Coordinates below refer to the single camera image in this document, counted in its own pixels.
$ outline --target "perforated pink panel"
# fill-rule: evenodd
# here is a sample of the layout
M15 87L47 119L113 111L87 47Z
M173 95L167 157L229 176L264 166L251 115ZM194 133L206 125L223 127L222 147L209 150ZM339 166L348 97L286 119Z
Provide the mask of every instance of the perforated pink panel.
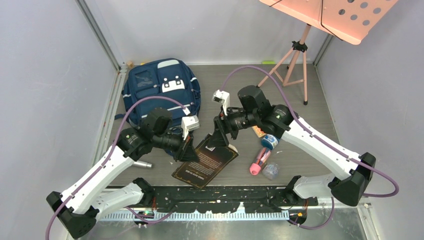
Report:
M278 0L260 0L270 6ZM358 45L398 0L323 0L322 24L348 43ZM322 0L282 0L273 8L320 30Z

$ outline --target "blue backpack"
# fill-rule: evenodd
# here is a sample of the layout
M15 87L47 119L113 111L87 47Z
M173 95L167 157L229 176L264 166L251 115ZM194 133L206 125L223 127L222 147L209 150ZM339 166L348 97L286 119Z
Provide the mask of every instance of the blue backpack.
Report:
M123 103L125 111L138 100L149 96L168 97L182 103L194 116L200 109L200 86L192 70L181 60L167 58L152 61L144 65L136 66L128 73L123 91ZM172 113L172 125L181 125L183 110L177 104L162 100L152 99L137 105L129 114L128 122L135 128L139 126L140 120L154 108L164 108Z

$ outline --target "robotic arm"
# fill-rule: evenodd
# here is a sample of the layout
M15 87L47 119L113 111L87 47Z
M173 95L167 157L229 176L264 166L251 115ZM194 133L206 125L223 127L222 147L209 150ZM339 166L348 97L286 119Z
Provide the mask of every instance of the robotic arm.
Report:
M366 152L360 155L340 146L316 131L297 114L296 121L287 106L271 105L262 90L256 86L242 88L238 92L238 98L242 107L230 107L229 94L219 90L215 92L212 100L220 102L222 108L220 114L213 119L214 132L208 147L228 146L226 134L230 134L235 140L239 130L258 126L265 133L299 147L332 172L317 177L295 176L285 191L285 197L290 203L297 204L301 199L309 197L334 196L346 205L358 204L373 172L350 159L374 167L376 158L372 154Z
M48 204L56 211L68 196L86 182L57 215L73 238L82 237L94 227L96 221L123 207L151 203L154 189L143 178L137 178L127 186L108 194L101 195L101 192L141 156L150 153L153 147L170 150L176 161L199 161L190 133L200 127L197 116L182 118L180 134L168 131L171 121L172 114L169 111L163 108L152 110L139 130L127 128L120 133L116 148L106 165L102 167L112 146L75 184L62 193L53 191L47 196Z

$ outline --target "pink music stand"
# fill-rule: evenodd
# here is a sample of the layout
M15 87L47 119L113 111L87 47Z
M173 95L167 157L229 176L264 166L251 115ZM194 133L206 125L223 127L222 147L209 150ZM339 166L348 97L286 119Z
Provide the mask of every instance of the pink music stand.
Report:
M308 47L305 40L311 26L326 33L335 35L350 44L358 45L368 34L371 28L393 7L398 0L260 0L283 13L295 17L306 23L305 30L299 41L293 41L293 46L286 55L272 68L269 74L275 75L281 80L282 86L303 83L304 101L308 104L306 52ZM288 65L288 71L283 79L277 72L277 68L294 51ZM303 56L303 79L289 82L290 75L299 54ZM266 76L259 84L260 87L268 77Z

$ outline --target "white wall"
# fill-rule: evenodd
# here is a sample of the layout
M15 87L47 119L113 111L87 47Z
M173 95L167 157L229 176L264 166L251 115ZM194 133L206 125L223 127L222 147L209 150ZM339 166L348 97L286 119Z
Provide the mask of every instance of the white wall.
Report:
M424 1L401 0L360 45L333 41L318 69L340 142L400 185L372 199L385 240L424 234L423 21ZM375 174L366 192L392 190Z
M189 64L280 60L305 24L259 0L87 0L120 62L175 57ZM313 61L326 34L313 28Z
M1 1L0 56L0 239L40 240L47 195L93 162L116 72L73 0Z

